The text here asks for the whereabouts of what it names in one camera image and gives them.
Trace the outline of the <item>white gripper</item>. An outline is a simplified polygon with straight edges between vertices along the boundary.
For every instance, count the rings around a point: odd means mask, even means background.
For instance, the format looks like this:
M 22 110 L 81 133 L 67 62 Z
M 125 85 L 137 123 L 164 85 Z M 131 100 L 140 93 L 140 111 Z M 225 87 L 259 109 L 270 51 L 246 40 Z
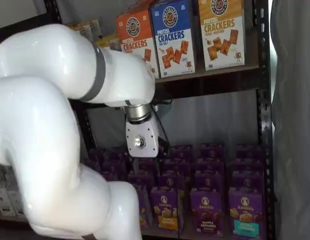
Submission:
M 155 158 L 156 175 L 161 175 L 161 159 L 159 153 L 159 127 L 157 120 L 151 116 L 139 124 L 125 123 L 126 144 L 132 160 L 132 170 L 135 175 L 139 172 L 139 158 Z

